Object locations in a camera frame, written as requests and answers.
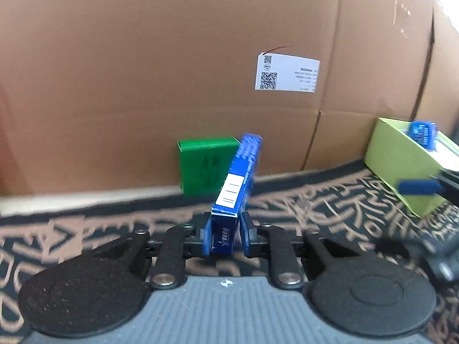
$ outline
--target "blue object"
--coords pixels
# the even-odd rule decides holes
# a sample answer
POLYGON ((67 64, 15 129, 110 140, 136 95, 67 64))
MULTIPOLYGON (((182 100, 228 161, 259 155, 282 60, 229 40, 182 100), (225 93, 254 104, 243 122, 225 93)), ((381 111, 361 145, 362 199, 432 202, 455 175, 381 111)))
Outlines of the blue object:
POLYGON ((249 239, 249 229, 247 228, 246 221, 244 216, 240 217, 240 241, 242 243, 242 249, 244 250, 244 255, 249 255, 250 250, 250 239, 249 239))
POLYGON ((398 184, 398 192, 401 195, 434 195, 442 191, 440 182, 434 179, 403 180, 398 184))
POLYGON ((235 234, 250 194, 261 142, 262 138, 256 134, 242 136, 220 194, 212 206, 212 253, 233 254, 235 234))
POLYGON ((419 145, 429 151, 436 151, 437 127, 432 122, 412 122, 408 135, 419 145))
POLYGON ((209 256, 212 248, 212 221, 208 219, 204 227, 203 255, 209 256))

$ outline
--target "qr code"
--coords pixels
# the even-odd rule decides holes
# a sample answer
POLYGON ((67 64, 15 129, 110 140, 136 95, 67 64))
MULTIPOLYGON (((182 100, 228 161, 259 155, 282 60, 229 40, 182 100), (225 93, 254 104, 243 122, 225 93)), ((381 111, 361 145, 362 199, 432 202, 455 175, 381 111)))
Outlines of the qr code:
POLYGON ((260 89, 276 89, 277 72, 262 72, 260 89))

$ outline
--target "white label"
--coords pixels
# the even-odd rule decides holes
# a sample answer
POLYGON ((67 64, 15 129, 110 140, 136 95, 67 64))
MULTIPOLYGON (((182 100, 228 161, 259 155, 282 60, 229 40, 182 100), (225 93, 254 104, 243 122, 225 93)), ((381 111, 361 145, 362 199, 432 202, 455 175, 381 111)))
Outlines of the white label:
POLYGON ((215 204, 223 207, 234 208, 243 182, 243 175, 232 175, 231 173, 228 173, 215 204))
POLYGON ((292 55, 258 56, 256 90, 315 91, 320 61, 292 55))

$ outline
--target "cardboard wall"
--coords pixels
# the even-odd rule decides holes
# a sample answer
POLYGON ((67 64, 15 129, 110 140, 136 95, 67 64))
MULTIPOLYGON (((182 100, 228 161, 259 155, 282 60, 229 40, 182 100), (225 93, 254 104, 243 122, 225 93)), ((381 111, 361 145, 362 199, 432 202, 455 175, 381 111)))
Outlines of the cardboard wall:
POLYGON ((409 120, 430 47, 432 2, 341 0, 306 169, 364 156, 378 117, 409 120))
POLYGON ((416 120, 429 120, 451 135, 459 120, 459 33, 434 4, 434 46, 416 120))
POLYGON ((377 116, 409 117, 431 14, 432 0, 0 0, 0 190, 175 184, 176 141, 244 132, 264 139, 260 174, 299 170, 311 142, 306 168, 344 163, 377 116), (258 54, 279 46, 321 61, 315 93, 254 90, 258 54))
POLYGON ((0 0, 4 193, 176 184, 178 140, 244 132, 263 136, 260 174, 299 170, 337 10, 338 0, 0 0), (257 56, 282 45, 321 61, 315 93, 254 90, 257 56))

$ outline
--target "logo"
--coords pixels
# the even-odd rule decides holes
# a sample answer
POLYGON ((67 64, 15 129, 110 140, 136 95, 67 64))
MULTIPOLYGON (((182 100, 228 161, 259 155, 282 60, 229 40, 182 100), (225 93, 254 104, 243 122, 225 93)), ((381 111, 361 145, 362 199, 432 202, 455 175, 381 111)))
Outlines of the logo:
POLYGON ((225 279, 224 281, 221 281, 220 284, 225 287, 225 288, 228 288, 229 286, 231 286, 232 284, 234 284, 233 281, 230 281, 229 279, 225 279))
POLYGON ((222 241, 221 241, 221 244, 222 246, 229 246, 229 232, 230 230, 227 228, 227 227, 224 227, 222 229, 222 241))

